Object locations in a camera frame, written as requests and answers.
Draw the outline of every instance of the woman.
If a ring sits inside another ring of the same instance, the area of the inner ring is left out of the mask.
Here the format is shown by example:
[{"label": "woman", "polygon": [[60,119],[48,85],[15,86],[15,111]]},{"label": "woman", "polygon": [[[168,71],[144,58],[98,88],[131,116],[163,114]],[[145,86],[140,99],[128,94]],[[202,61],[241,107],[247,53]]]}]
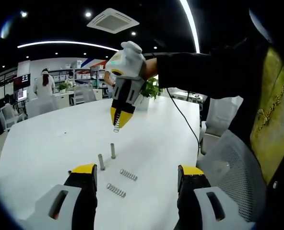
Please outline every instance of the woman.
[{"label": "woman", "polygon": [[76,85],[72,71],[69,72],[69,78],[65,80],[65,83],[68,84],[70,88],[73,88]]},{"label": "woman", "polygon": [[48,69],[43,69],[42,75],[36,79],[33,86],[33,92],[37,97],[47,97],[53,94],[56,87],[53,77],[48,74]]}]

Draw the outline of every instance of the ceiling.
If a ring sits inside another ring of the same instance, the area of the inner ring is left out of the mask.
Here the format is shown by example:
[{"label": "ceiling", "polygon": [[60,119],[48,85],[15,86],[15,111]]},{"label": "ceiling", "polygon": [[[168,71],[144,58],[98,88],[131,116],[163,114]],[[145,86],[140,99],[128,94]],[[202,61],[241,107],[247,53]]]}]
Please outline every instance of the ceiling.
[{"label": "ceiling", "polygon": [[[7,36],[0,37],[0,72],[27,60],[26,56],[30,60],[54,57],[106,59],[114,53],[107,49],[70,44],[17,48],[18,45],[39,41],[77,41],[120,49],[121,42],[132,40],[141,46],[143,53],[195,52],[190,25],[179,0],[49,3],[0,3],[0,31],[8,22]],[[245,37],[251,25],[248,8],[237,1],[188,0],[188,3],[195,20],[201,53],[237,43]],[[120,11],[140,24],[117,34],[86,26],[107,8]],[[27,12],[27,17],[22,18],[21,11]],[[90,18],[85,17],[86,12],[91,13]]]}]

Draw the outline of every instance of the metal pin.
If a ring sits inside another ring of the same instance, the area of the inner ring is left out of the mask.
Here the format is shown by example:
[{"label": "metal pin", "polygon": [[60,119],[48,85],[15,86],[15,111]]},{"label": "metal pin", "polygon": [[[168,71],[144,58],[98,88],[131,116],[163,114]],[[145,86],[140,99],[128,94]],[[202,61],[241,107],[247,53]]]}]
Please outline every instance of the metal pin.
[{"label": "metal pin", "polygon": [[111,158],[112,159],[115,159],[116,158],[116,155],[115,155],[115,150],[114,150],[114,144],[111,143]]},{"label": "metal pin", "polygon": [[100,170],[105,170],[106,167],[104,166],[103,156],[101,154],[98,155]]}]

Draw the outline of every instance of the metal spring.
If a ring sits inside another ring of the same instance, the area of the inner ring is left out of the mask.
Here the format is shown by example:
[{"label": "metal spring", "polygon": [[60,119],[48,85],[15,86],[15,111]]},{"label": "metal spring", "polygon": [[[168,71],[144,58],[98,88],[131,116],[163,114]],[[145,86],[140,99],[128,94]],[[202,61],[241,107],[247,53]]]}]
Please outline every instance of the metal spring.
[{"label": "metal spring", "polygon": [[128,177],[129,179],[134,180],[134,181],[136,181],[136,180],[138,179],[138,177],[137,177],[136,175],[134,175],[134,174],[132,174],[132,173],[130,173],[129,171],[126,171],[126,170],[124,170],[124,169],[121,169],[121,170],[119,171],[119,173],[120,173],[121,175],[123,175],[123,176]]},{"label": "metal spring", "polygon": [[114,125],[113,132],[118,133],[119,132],[119,114],[116,114],[117,116],[117,122]]},{"label": "metal spring", "polygon": [[114,185],[108,183],[107,189],[109,189],[111,192],[115,193],[116,195],[124,198],[126,196],[126,193],[120,190],[119,188],[115,187]]}]

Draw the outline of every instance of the led strip light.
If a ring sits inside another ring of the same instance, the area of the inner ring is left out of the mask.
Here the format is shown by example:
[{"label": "led strip light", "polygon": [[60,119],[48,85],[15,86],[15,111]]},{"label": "led strip light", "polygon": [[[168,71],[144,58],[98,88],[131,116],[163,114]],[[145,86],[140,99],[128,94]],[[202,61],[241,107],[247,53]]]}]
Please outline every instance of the led strip light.
[{"label": "led strip light", "polygon": [[198,33],[196,32],[196,27],[195,27],[195,23],[194,23],[194,19],[190,10],[190,7],[188,5],[187,0],[179,0],[182,7],[184,8],[184,11],[187,15],[190,27],[191,27],[191,31],[192,31],[192,35],[193,35],[193,40],[194,40],[194,45],[195,45],[195,50],[197,53],[200,53],[200,46],[199,46],[199,40],[198,40]]},{"label": "led strip light", "polygon": [[44,41],[44,42],[33,42],[33,43],[28,43],[24,45],[20,45],[17,48],[23,48],[27,46],[36,46],[36,45],[42,45],[42,44],[76,44],[76,45],[84,45],[84,46],[94,46],[98,48],[103,48],[103,49],[109,49],[113,51],[118,51],[118,49],[110,48],[107,46],[101,46],[97,44],[92,44],[92,43],[86,43],[86,42],[73,42],[73,41]]}]

